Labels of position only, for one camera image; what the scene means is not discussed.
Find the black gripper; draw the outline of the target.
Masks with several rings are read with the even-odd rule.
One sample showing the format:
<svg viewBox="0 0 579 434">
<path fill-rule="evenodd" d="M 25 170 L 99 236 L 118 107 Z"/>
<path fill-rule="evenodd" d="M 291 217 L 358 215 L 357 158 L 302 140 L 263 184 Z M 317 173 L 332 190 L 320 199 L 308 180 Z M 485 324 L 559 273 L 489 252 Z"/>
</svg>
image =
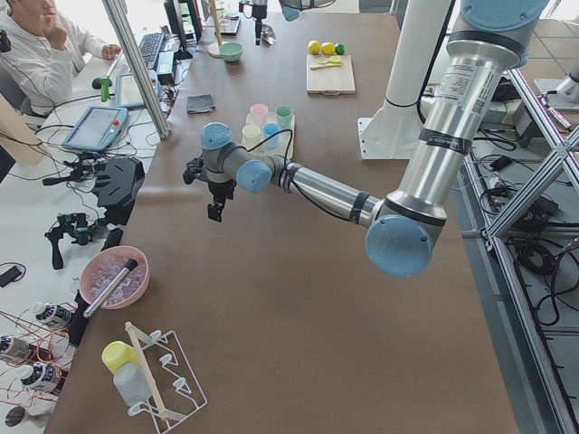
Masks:
<svg viewBox="0 0 579 434">
<path fill-rule="evenodd" d="M 223 221 L 223 207 L 227 200 L 233 199 L 235 182 L 233 179 L 221 179 L 221 174 L 212 172 L 204 166 L 204 158 L 198 156 L 185 165 L 183 181 L 185 184 L 192 184 L 195 180 L 205 182 L 210 193 L 213 195 L 213 202 L 207 205 L 207 216 L 214 222 Z"/>
</svg>

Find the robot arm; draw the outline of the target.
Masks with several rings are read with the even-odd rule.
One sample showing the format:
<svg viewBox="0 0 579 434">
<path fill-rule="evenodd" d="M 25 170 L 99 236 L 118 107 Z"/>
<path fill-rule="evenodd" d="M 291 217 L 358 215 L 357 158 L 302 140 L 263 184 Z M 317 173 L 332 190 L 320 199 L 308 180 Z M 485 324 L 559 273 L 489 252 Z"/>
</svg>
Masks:
<svg viewBox="0 0 579 434">
<path fill-rule="evenodd" d="M 367 229 L 368 258 L 384 273 L 410 277 L 430 262 L 447 220 L 443 205 L 504 71 L 523 65 L 545 3 L 464 1 L 446 46 L 450 63 L 415 140 L 399 187 L 384 199 L 316 173 L 286 156 L 259 156 L 233 140 L 223 123 L 205 125 L 202 153 L 183 174 L 213 195 L 208 216 L 220 221 L 236 187 L 259 193 L 276 184 L 322 211 Z"/>
</svg>

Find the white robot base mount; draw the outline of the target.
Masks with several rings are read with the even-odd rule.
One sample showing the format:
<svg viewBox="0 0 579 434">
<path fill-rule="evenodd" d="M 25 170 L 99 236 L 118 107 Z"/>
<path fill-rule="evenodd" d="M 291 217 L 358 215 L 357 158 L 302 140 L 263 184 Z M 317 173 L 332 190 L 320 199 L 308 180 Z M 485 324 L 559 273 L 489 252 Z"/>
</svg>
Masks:
<svg viewBox="0 0 579 434">
<path fill-rule="evenodd" d="M 395 50 L 383 106 L 358 120 L 364 159 L 408 159 L 418 144 L 423 85 L 445 37 L 452 1 L 409 1 Z"/>
</svg>

